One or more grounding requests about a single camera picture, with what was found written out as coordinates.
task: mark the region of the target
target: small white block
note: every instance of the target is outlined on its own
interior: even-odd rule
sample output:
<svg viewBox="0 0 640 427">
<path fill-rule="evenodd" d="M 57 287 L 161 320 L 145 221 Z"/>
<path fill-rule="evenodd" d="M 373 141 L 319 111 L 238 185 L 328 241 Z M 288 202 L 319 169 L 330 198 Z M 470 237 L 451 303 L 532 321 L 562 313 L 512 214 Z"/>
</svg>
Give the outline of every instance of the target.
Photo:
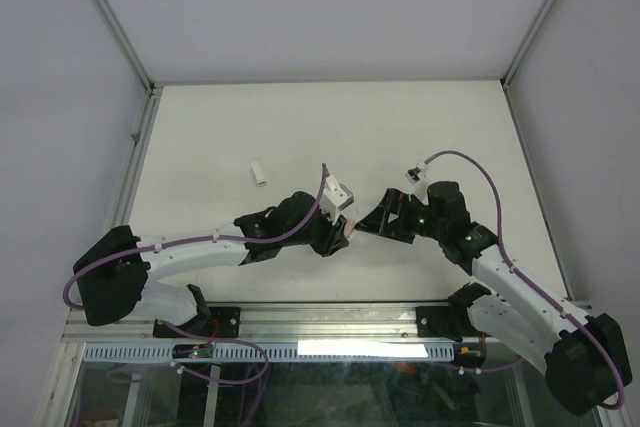
<svg viewBox="0 0 640 427">
<path fill-rule="evenodd" d="M 260 167 L 260 164 L 257 161 L 251 162 L 251 170 L 253 171 L 253 176 L 256 179 L 256 184 L 258 185 L 258 187 L 267 185 L 267 179 L 264 176 L 262 167 Z"/>
</svg>

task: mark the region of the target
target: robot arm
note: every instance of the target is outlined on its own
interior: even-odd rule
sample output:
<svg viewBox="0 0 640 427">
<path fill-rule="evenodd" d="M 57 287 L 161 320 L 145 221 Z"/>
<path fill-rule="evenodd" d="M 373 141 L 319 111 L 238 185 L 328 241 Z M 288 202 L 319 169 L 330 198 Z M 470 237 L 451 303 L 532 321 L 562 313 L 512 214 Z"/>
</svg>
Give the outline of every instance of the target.
<svg viewBox="0 0 640 427">
<path fill-rule="evenodd" d="M 420 173 L 421 169 L 409 171 L 417 184 L 423 184 Z M 406 243 L 413 243 L 416 235 L 436 240 L 448 260 L 484 285 L 467 284 L 449 297 L 448 313 L 429 319 L 431 328 L 456 341 L 474 331 L 501 340 L 545 377 L 550 391 L 570 412 L 582 415 L 617 391 L 604 357 L 570 320 L 595 337 L 624 385 L 631 382 L 619 325 L 606 314 L 591 317 L 558 297 L 511 256 L 507 263 L 498 237 L 471 221 L 456 182 L 436 182 L 427 189 L 422 185 L 412 195 L 387 189 L 356 230 Z"/>
<path fill-rule="evenodd" d="M 319 208 L 310 215 L 314 202 L 313 196 L 296 192 L 277 207 L 208 232 L 173 238 L 139 237 L 129 226 L 111 229 L 73 267 L 76 274 L 87 269 L 78 279 L 87 322 L 106 325 L 135 315 L 164 320 L 194 334 L 208 332 L 210 311 L 200 289 L 161 280 L 207 267 L 266 261 L 283 247 L 310 245 L 326 257 L 348 246 L 347 220 L 340 212 L 353 202 L 351 192 L 328 175 Z M 271 241 L 307 215 L 309 221 L 295 234 Z M 96 262 L 102 263 L 99 269 L 87 268 Z"/>
</svg>

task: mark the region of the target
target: white table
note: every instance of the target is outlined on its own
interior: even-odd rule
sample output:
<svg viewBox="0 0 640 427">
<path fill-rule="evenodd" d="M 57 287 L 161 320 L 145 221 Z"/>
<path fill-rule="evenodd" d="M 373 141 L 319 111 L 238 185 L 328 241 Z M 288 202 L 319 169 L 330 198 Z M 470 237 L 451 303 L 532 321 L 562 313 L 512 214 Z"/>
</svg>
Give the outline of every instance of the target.
<svg viewBox="0 0 640 427">
<path fill-rule="evenodd" d="M 206 230 L 315 195 L 322 162 L 355 194 L 360 219 L 387 187 L 410 191 L 404 173 L 443 149 L 475 157 L 494 177 L 513 255 L 560 295 L 566 291 L 498 81 L 316 83 L 165 87 L 130 224 L 134 233 Z M 251 162 L 268 185 L 258 188 Z M 495 230 L 483 177 L 444 157 L 433 180 L 456 180 L 474 220 Z M 321 258 L 310 247 L 275 259 L 215 267 L 167 280 L 199 285 L 209 301 L 371 301 L 446 298 L 469 278 L 433 241 L 414 245 L 358 233 Z"/>
</svg>

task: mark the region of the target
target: white wall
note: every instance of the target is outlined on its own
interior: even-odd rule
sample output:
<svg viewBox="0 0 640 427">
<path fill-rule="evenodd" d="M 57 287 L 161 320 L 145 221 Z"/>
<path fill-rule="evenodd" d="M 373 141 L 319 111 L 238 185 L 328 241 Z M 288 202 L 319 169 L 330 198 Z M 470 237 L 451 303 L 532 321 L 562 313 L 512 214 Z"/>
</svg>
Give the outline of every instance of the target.
<svg viewBox="0 0 640 427">
<path fill-rule="evenodd" d="M 90 0 L 0 0 L 0 32 L 0 423 L 28 426 L 143 95 Z"/>
<path fill-rule="evenodd" d="M 109 0 L 156 81 L 496 79 L 542 0 Z"/>
<path fill-rule="evenodd" d="M 560 0 L 512 89 L 549 227 L 580 298 L 640 375 L 640 0 Z M 640 422 L 640 381 L 628 389 Z"/>
</svg>

